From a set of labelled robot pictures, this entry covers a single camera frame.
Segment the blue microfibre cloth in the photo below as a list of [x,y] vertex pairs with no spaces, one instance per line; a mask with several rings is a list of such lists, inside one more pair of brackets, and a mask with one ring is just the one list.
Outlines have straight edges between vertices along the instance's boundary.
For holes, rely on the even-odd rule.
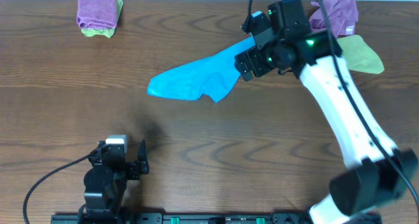
[[207,95],[217,103],[230,93],[240,77],[234,57],[254,46],[255,41],[249,37],[213,56],[165,71],[151,79],[147,93],[188,101]]

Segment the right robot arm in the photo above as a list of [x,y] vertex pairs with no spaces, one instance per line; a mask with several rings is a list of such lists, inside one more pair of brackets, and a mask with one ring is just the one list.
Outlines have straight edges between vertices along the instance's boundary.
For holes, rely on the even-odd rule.
[[406,191],[418,198],[411,181],[418,158],[381,129],[331,30],[312,31],[301,0],[282,0],[267,13],[248,14],[242,30],[255,42],[235,56],[243,79],[272,70],[293,73],[318,102],[340,145],[346,171],[330,181],[329,194],[309,209],[307,222],[351,223]]

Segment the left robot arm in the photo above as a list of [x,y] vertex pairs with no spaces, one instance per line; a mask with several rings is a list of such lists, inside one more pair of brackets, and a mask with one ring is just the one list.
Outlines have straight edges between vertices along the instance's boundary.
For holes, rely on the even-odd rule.
[[137,215],[122,207],[127,182],[149,173],[145,141],[141,141],[137,159],[126,161],[127,139],[114,135],[99,141],[88,155],[92,165],[84,176],[85,204],[80,207],[77,223],[136,223]]

